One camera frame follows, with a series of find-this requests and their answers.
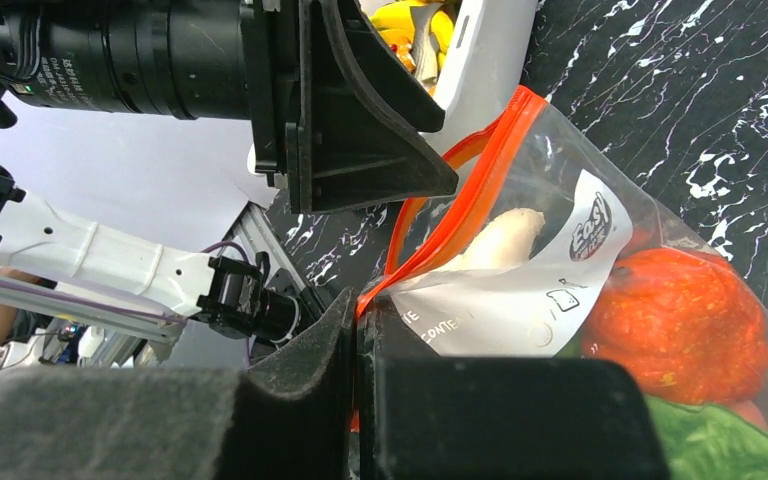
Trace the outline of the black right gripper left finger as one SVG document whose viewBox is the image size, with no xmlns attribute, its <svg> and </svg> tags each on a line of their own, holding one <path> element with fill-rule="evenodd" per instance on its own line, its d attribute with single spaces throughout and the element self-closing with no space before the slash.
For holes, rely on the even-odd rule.
<svg viewBox="0 0 768 480">
<path fill-rule="evenodd" d="M 0 376 L 0 479 L 344 479 L 357 294 L 248 370 Z"/>
</svg>

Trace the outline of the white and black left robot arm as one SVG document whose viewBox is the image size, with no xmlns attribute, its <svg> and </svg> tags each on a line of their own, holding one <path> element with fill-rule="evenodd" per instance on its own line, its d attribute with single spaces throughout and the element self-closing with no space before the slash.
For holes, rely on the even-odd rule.
<svg viewBox="0 0 768 480">
<path fill-rule="evenodd" d="M 256 172 L 296 213 L 451 193 L 426 142 L 445 112 L 355 1 L 0 1 L 0 128 L 11 93 L 53 109 L 248 120 Z M 62 213 L 0 166 L 0 266 L 156 302 L 231 338 L 282 342 L 322 306 L 232 260 Z"/>
</svg>

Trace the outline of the green toy lettuce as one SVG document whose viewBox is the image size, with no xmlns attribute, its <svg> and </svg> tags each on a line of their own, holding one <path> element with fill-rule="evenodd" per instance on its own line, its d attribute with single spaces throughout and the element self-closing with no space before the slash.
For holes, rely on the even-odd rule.
<svg viewBox="0 0 768 480">
<path fill-rule="evenodd" d="M 768 479 L 768 431 L 719 405 L 646 403 L 673 479 Z"/>
</svg>

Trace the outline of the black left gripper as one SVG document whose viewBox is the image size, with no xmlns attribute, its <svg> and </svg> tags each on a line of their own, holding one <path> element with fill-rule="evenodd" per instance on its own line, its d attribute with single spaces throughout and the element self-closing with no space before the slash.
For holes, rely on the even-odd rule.
<svg viewBox="0 0 768 480">
<path fill-rule="evenodd" d="M 255 169 L 285 173 L 295 1 L 0 1 L 4 96 L 33 106 L 247 120 Z"/>
</svg>

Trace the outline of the white toy mushroom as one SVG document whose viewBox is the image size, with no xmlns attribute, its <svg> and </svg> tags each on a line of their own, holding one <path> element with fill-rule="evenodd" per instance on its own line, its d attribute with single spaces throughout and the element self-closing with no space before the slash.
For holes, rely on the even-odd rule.
<svg viewBox="0 0 768 480">
<path fill-rule="evenodd" d="M 491 220 L 470 242 L 437 271 L 493 270 L 526 263 L 545 225 L 542 212 L 514 208 Z"/>
</svg>

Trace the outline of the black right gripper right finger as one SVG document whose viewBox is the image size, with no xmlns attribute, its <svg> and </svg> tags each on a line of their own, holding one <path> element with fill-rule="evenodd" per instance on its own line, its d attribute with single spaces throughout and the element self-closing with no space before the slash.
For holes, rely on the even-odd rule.
<svg viewBox="0 0 768 480">
<path fill-rule="evenodd" d="M 644 400 L 620 366 L 445 357 L 377 300 L 357 327 L 364 479 L 666 479 Z"/>
</svg>

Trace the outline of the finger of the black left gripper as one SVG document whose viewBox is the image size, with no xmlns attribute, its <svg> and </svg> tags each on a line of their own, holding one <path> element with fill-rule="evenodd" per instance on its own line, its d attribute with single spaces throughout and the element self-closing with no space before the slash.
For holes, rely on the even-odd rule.
<svg viewBox="0 0 768 480">
<path fill-rule="evenodd" d="M 287 126 L 291 210 L 326 214 L 454 192 L 457 174 L 423 138 L 445 112 L 356 1 L 299 4 L 299 100 Z"/>
</svg>

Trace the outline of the clear zip bag orange zipper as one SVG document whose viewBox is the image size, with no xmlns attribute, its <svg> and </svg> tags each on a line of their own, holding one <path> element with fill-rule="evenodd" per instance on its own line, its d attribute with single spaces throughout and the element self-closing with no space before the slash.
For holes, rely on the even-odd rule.
<svg viewBox="0 0 768 480">
<path fill-rule="evenodd" d="M 357 307 L 360 320 L 377 300 L 390 301 L 438 355 L 584 359 L 623 368 L 586 357 L 580 348 L 583 324 L 616 261 L 666 247 L 729 263 L 527 88 L 519 88 L 497 120 L 445 159 L 451 167 L 469 168 L 463 187 L 453 197 L 403 204 L 384 272 Z M 491 220 L 514 208 L 545 217 L 526 263 L 437 271 Z M 768 340 L 768 311 L 761 307 Z M 631 378 L 646 402 L 651 395 Z M 768 371 L 751 399 L 692 406 L 702 405 L 725 407 L 768 431 Z"/>
</svg>

